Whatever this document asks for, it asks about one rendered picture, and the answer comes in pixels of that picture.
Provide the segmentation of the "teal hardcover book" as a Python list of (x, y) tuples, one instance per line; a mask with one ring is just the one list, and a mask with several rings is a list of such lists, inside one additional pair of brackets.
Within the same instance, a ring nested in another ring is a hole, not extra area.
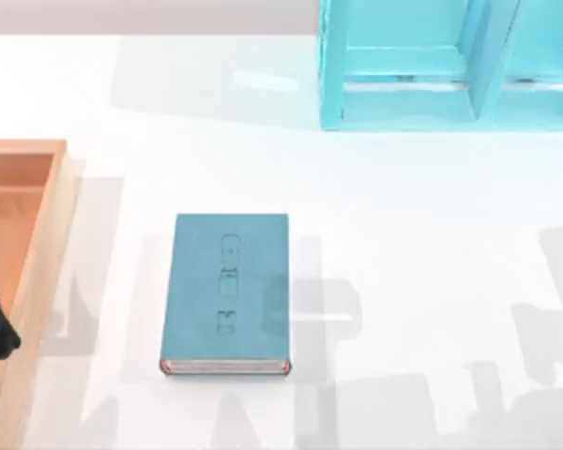
[(290, 343), (288, 215), (177, 215), (160, 370), (286, 376)]

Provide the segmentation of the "light blue upright rack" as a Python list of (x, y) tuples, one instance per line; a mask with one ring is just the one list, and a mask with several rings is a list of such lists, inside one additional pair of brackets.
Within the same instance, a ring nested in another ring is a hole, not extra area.
[(563, 131), (563, 0), (319, 0), (325, 130)]

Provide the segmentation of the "shallow salmon-coloured box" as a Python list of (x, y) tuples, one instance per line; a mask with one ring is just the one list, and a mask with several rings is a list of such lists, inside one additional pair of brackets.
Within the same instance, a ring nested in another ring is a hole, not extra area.
[(0, 361), (0, 450), (18, 450), (79, 179), (64, 140), (0, 140), (0, 306), (22, 345)]

